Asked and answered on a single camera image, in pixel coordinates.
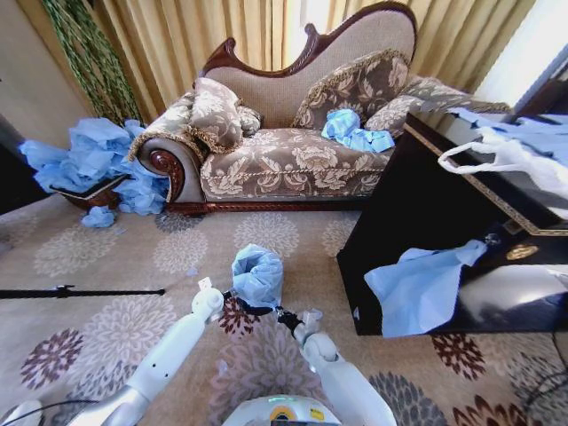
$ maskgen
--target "sofa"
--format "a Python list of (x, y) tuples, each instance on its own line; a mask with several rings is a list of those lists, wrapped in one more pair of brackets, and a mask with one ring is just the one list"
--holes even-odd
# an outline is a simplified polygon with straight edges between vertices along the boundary
[[(219, 210), (360, 208), (392, 149), (365, 153), (323, 138), (321, 120), (333, 102), (335, 109), (360, 110), (362, 117), (368, 113), (366, 128), (389, 130), (395, 138), (406, 113), (416, 109), (508, 110), (504, 104), (479, 102), (436, 79), (407, 72), (416, 46), (416, 22), (403, 4), (368, 6), (328, 35), (318, 34), (312, 24), (305, 31), (307, 42), (299, 58), (280, 71), (244, 64), (234, 53), (234, 39), (229, 38), (200, 72), (200, 77), (222, 83), (242, 105), (263, 116), (262, 128), (243, 137), (235, 149), (213, 152), (202, 143), (199, 132), (191, 131), (195, 130), (188, 126), (193, 91), (134, 141), (130, 158), (137, 157), (152, 172), (169, 177), (168, 209), (200, 215)], [(352, 81), (353, 69), (358, 70), (359, 83)], [(346, 72), (351, 73), (349, 84)], [(379, 72), (386, 73), (383, 80), (388, 81), (380, 90), (367, 81)], [(345, 100), (350, 96), (346, 87), (357, 88), (356, 101)], [(341, 102), (337, 92), (345, 96)]]

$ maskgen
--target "green curtain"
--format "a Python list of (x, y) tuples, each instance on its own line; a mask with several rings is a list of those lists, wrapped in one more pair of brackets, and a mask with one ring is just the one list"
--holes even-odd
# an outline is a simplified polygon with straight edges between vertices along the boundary
[(83, 0), (42, 1), (96, 114), (119, 125), (129, 118), (142, 121), (121, 64)]

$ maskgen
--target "floor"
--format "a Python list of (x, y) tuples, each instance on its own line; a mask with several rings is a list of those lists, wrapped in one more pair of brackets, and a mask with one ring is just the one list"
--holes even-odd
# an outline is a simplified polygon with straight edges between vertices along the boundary
[[(323, 329), (398, 424), (565, 424), (566, 387), (525, 407), (542, 378), (564, 368), (550, 334), (388, 340), (355, 334), (335, 254), (357, 212), (121, 214), (113, 227), (96, 230), (81, 227), (81, 215), (56, 195), (1, 216), (0, 239), (14, 248), (0, 257), (0, 288), (68, 284), (167, 293), (2, 301), (0, 412), (30, 398), (49, 404), (115, 392), (190, 311), (197, 281), (209, 276), (228, 289), (236, 252), (255, 242), (283, 260), (283, 304), (323, 311)], [(557, 340), (568, 346), (565, 335)], [(326, 401), (289, 332), (273, 317), (243, 315), (229, 301), (140, 424), (217, 425), (243, 400), (284, 392)], [(78, 408), (53, 408), (46, 424), (66, 424)]]

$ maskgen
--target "black stick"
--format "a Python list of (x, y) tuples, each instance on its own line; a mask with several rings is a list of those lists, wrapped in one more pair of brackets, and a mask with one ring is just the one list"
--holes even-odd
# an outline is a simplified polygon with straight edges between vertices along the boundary
[(160, 295), (166, 290), (71, 290), (74, 286), (57, 286), (49, 290), (0, 290), (0, 299), (66, 298), (87, 296)]

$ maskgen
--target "white robot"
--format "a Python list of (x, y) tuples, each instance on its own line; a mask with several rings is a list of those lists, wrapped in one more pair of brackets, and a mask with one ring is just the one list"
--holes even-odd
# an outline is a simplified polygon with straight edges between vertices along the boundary
[[(222, 316), (227, 297), (215, 288), (203, 288), (192, 301), (193, 313), (176, 322), (148, 353), (134, 375), (113, 396), (87, 406), (69, 425), (131, 426), (142, 419), (154, 398), (168, 385), (174, 374), (201, 338), (205, 326)], [(251, 307), (240, 301), (246, 312), (265, 314), (276, 311), (278, 322), (290, 329), (300, 352), (321, 385), (335, 413), (348, 426), (396, 425), (389, 406), (367, 379), (337, 352), (328, 335), (318, 331), (317, 320), (304, 315), (301, 321), (281, 307)], [(275, 395), (242, 403), (227, 418), (224, 426), (266, 424), (339, 425), (335, 415), (312, 398)]]

